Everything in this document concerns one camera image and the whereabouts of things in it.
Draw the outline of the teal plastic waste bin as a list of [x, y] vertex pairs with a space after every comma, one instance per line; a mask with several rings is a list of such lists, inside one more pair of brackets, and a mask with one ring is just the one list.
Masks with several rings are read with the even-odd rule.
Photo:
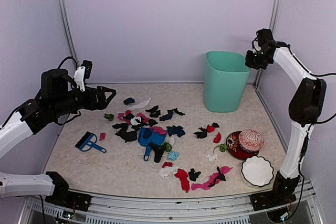
[[206, 53], [204, 104], [211, 112], [228, 113], [238, 109], [250, 75], [245, 57], [236, 52]]

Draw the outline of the blue hand brush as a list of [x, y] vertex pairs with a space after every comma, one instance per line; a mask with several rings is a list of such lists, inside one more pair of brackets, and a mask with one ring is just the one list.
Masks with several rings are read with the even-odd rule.
[[91, 149], [96, 149], [102, 153], [107, 150], [97, 144], [98, 138], [94, 133], [86, 132], [84, 136], [75, 144], [75, 147], [81, 152], [88, 152]]

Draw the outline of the blue dustpan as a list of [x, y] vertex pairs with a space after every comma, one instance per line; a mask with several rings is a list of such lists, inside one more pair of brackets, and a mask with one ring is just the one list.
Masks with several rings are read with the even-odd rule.
[[162, 145], [165, 141], [167, 135], [167, 131], [160, 128], [140, 128], [138, 135], [138, 143], [140, 146], [145, 147], [145, 153], [143, 156], [143, 160], [146, 162], [149, 160], [151, 147], [150, 144], [154, 145]]

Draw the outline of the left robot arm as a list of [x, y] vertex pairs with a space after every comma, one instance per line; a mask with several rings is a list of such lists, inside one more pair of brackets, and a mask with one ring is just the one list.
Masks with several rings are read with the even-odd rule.
[[[41, 75], [41, 88], [33, 99], [15, 108], [1, 126], [1, 157], [22, 141], [36, 135], [50, 123], [73, 113], [81, 115], [82, 109], [104, 110], [117, 92], [103, 86], [86, 87], [90, 70], [79, 67], [71, 77], [66, 69], [51, 69]], [[44, 195], [54, 197], [66, 206], [73, 201], [68, 183], [57, 172], [38, 175], [1, 173], [1, 198]]]

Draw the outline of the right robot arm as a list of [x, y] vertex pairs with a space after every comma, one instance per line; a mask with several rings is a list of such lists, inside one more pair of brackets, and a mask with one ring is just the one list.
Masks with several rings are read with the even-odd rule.
[[303, 177], [302, 163], [311, 132], [322, 112], [327, 84], [306, 68], [289, 44], [275, 40], [270, 29], [258, 30], [251, 44], [252, 50], [246, 52], [246, 66], [265, 70], [269, 64], [276, 63], [297, 88], [288, 107], [291, 135], [285, 161], [268, 194], [269, 201], [273, 205], [279, 205], [294, 196], [294, 190]]

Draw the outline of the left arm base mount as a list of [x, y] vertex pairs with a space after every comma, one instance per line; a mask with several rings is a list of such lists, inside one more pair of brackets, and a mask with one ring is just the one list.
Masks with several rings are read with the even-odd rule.
[[45, 201], [57, 206], [87, 212], [91, 203], [91, 196], [69, 190], [69, 184], [57, 172], [46, 172], [54, 187], [52, 195], [46, 196]]

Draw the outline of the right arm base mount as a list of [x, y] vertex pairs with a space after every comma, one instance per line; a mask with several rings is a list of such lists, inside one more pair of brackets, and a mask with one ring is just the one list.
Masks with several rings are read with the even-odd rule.
[[272, 190], [250, 195], [254, 211], [281, 206], [296, 201], [295, 189], [300, 181], [300, 175], [295, 178], [284, 178], [280, 171], [276, 173]]

